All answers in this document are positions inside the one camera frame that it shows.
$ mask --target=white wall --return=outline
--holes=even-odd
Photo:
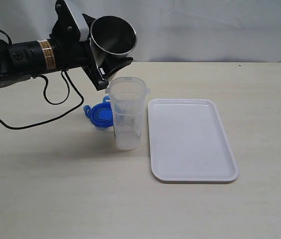
[[[128,20],[138,34],[138,61],[281,62],[281,0],[74,1],[93,17]],[[54,4],[0,0],[0,28],[14,42],[47,38]]]

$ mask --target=white tray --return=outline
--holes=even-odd
[[[238,168],[213,102],[153,99],[148,104],[151,170],[163,182],[226,183]]]

